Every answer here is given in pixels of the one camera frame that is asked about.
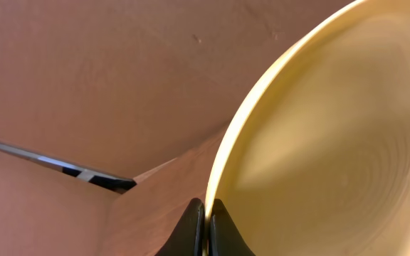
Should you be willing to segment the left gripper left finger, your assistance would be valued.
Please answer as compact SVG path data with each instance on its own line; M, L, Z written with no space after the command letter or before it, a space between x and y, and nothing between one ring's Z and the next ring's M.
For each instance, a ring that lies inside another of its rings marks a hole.
M203 236L204 204L199 198L193 198L155 256L201 256Z

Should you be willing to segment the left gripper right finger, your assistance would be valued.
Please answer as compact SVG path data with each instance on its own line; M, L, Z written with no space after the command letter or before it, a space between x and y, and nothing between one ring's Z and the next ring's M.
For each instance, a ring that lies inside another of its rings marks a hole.
M214 201L209 225L210 256L255 256L245 243L224 203Z

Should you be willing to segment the yellow plate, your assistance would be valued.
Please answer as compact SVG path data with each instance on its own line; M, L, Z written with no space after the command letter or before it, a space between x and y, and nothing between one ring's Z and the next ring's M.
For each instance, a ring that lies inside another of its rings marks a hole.
M353 1L277 59L219 147L223 204L256 255L410 255L410 1Z

